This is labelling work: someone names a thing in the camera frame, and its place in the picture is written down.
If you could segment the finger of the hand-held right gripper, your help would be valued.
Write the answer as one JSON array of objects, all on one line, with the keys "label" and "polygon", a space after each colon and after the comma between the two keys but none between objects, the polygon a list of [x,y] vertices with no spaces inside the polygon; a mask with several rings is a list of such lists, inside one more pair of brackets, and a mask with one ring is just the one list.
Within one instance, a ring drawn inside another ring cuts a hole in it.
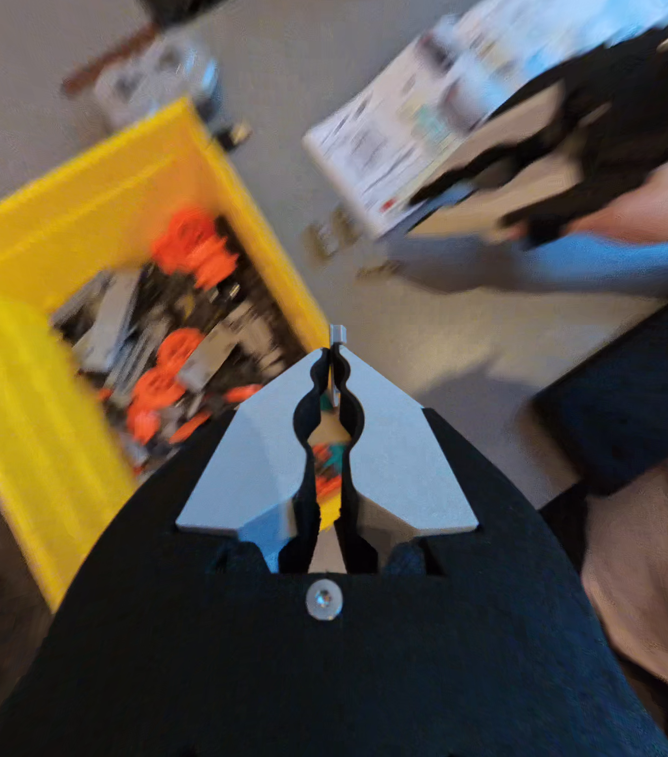
[{"label": "finger of the hand-held right gripper", "polygon": [[409,239],[473,236],[502,241],[506,237],[504,216],[562,194],[581,180],[582,171],[575,160],[538,160],[499,186],[476,188],[473,183],[459,183],[439,197],[437,209],[420,220],[407,236]]},{"label": "finger of the hand-held right gripper", "polygon": [[556,123],[565,92],[565,85],[557,82],[490,118],[455,149],[410,200],[433,200],[456,185],[497,188],[508,182],[551,150],[550,144],[560,130]]}]

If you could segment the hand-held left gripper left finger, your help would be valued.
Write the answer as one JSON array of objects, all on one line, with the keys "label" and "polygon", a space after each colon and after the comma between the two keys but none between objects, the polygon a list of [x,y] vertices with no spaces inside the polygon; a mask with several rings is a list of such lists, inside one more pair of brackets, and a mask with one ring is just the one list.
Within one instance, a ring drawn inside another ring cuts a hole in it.
[{"label": "hand-held left gripper left finger", "polygon": [[258,547],[271,572],[307,573],[321,514],[309,438],[330,351],[314,350],[240,403],[176,520]]}]

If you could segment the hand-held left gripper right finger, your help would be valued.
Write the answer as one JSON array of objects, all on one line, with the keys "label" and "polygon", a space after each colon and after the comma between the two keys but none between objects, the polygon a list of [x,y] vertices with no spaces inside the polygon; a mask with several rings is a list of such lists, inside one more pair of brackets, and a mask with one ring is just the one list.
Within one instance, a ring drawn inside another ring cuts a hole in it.
[{"label": "hand-held left gripper right finger", "polygon": [[334,347],[334,385],[350,436],[335,524],[346,571],[377,573],[401,544],[475,531],[478,517],[423,405],[348,347]]}]

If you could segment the pile of toy building bricks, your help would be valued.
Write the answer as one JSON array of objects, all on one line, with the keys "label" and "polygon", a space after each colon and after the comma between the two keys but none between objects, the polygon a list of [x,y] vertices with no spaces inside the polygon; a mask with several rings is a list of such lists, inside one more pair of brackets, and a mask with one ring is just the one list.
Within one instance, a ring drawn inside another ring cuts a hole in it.
[{"label": "pile of toy building bricks", "polygon": [[184,207],[150,250],[49,319],[140,484],[307,352],[224,215]]}]

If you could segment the small grey brick piece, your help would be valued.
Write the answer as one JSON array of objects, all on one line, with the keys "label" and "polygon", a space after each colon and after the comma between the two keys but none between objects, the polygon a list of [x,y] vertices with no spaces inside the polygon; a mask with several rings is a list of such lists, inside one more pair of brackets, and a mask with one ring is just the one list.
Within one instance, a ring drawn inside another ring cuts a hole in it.
[{"label": "small grey brick piece", "polygon": [[339,392],[339,381],[336,374],[336,358],[339,354],[339,346],[347,344],[347,330],[342,325],[329,325],[329,396],[331,406],[334,410],[339,410],[341,394]]},{"label": "small grey brick piece", "polygon": [[339,240],[329,225],[311,223],[303,237],[308,249],[320,260],[330,260],[339,252]]}]

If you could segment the yellow plastic bin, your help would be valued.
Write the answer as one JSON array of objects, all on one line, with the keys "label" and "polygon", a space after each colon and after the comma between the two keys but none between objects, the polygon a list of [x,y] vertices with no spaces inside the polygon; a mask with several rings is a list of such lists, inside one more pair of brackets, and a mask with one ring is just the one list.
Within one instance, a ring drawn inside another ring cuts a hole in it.
[{"label": "yellow plastic bin", "polygon": [[0,201],[0,510],[51,612],[136,483],[48,316],[97,272],[144,262],[189,205],[227,218],[303,349],[327,347],[323,312],[186,99]]}]

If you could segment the grey desk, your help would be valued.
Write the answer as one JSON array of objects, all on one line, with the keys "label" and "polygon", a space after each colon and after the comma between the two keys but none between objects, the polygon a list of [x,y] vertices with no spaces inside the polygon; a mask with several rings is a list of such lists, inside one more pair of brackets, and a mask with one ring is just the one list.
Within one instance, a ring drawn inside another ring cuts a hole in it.
[{"label": "grey desk", "polygon": [[[303,134],[406,44],[469,2],[225,2],[197,19],[222,116],[253,133],[232,161],[328,320],[368,364],[434,408],[537,507],[575,477],[529,400],[668,298],[668,245],[583,236],[529,253],[361,239],[321,260],[304,232],[338,194]],[[0,198],[104,134],[61,84],[147,23],[139,2],[0,1]]]}]

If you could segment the person's right hand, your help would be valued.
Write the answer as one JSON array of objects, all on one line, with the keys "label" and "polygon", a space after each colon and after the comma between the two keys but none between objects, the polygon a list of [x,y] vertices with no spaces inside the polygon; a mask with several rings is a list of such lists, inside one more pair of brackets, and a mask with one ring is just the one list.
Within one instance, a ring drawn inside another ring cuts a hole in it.
[{"label": "person's right hand", "polygon": [[570,223],[566,232],[637,246],[668,243],[668,164],[639,188]]}]

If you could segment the printed instruction booklet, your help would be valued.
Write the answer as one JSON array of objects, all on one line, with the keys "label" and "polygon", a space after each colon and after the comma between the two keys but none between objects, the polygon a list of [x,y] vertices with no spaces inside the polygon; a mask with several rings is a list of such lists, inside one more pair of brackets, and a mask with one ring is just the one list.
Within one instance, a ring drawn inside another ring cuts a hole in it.
[{"label": "printed instruction booklet", "polygon": [[442,17],[303,143],[379,239],[463,142],[536,76],[668,26],[668,2],[479,2]]}]

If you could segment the black bumpy pad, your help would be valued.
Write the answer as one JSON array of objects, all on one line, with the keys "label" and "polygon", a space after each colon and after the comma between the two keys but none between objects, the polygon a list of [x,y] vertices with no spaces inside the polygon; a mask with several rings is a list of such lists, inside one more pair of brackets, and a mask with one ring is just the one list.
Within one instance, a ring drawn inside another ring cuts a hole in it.
[{"label": "black bumpy pad", "polygon": [[668,304],[532,400],[589,494],[609,496],[668,459]]}]

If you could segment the person's beige shirt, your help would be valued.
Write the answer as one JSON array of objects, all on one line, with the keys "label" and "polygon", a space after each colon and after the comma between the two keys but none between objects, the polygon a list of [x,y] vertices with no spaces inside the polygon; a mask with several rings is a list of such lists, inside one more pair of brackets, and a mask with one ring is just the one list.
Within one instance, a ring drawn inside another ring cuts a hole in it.
[{"label": "person's beige shirt", "polygon": [[668,460],[587,503],[586,595],[613,648],[668,685]]}]

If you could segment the grey toy control unit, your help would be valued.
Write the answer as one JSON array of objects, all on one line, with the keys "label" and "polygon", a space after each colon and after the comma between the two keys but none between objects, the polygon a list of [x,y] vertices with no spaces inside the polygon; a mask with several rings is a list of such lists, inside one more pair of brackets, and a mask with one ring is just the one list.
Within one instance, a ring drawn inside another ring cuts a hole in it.
[{"label": "grey toy control unit", "polygon": [[93,85],[93,98],[111,131],[185,97],[204,121],[221,107],[218,63],[204,41],[184,30],[170,30],[142,52],[111,63]]}]

